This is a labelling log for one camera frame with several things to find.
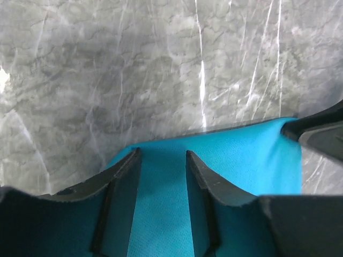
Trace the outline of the teal t-shirt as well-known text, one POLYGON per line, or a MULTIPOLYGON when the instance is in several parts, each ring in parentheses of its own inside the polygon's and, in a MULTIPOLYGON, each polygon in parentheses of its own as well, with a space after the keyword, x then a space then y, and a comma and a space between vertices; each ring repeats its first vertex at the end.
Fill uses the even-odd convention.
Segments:
POLYGON ((301 193, 301 148, 280 134, 290 119, 236 130, 124 148, 111 161, 140 148, 141 175, 127 256, 195 256, 186 183, 186 151, 255 195, 301 193))

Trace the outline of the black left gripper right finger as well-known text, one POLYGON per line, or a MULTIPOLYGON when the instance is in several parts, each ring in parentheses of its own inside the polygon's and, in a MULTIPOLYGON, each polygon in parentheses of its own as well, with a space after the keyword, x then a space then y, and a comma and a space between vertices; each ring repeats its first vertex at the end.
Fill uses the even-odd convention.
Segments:
POLYGON ((195 256, 342 256, 342 197, 255 196, 186 153, 195 256))

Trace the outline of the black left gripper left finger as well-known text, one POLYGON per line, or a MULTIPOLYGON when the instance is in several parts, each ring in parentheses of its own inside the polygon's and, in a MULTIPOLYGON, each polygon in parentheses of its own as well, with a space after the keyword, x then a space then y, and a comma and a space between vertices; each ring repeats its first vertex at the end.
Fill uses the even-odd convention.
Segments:
POLYGON ((1 256, 126 256, 141 150, 54 195, 1 188, 1 256))

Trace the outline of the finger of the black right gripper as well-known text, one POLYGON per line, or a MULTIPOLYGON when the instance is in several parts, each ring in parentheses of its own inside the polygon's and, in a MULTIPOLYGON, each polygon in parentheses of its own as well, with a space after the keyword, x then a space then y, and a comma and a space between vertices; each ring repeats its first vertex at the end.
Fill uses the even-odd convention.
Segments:
POLYGON ((283 125, 281 133, 336 161, 342 160, 342 101, 332 107, 283 125))

